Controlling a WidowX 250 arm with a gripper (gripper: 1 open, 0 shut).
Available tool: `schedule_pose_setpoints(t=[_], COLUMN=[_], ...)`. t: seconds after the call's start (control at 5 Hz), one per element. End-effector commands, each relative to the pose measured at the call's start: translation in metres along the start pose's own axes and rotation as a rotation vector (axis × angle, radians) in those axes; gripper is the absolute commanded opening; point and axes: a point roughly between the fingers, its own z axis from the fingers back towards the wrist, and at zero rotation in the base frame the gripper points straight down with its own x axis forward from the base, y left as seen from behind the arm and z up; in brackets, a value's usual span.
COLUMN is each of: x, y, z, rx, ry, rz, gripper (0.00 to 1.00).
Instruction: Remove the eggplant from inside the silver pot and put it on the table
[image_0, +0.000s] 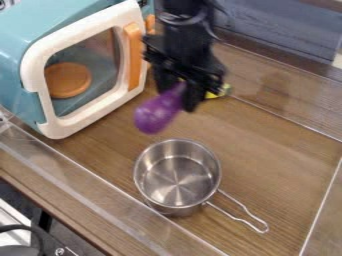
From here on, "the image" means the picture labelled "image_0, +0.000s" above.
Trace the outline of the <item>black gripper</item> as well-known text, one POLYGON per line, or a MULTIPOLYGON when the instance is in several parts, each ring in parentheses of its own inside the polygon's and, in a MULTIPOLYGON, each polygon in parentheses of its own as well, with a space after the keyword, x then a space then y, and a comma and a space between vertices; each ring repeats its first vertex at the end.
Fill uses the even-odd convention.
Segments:
POLYGON ((194 112, 206 92, 217 93, 225 84, 226 68, 213 53, 213 41, 218 39, 213 15, 162 13, 159 20, 163 33, 143 37, 145 59, 153 66, 159 94, 179 80, 186 82, 183 110, 194 112))

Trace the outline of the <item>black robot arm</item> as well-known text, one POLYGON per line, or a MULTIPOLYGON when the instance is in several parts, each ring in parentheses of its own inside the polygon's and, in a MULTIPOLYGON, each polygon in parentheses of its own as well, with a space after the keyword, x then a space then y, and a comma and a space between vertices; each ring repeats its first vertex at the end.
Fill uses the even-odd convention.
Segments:
POLYGON ((145 60, 151 64, 159 93, 183 80, 182 108, 194 112, 206 93, 223 91, 227 68, 214 55, 215 10, 225 12, 217 0, 162 0, 158 19, 162 34, 143 36, 145 60))

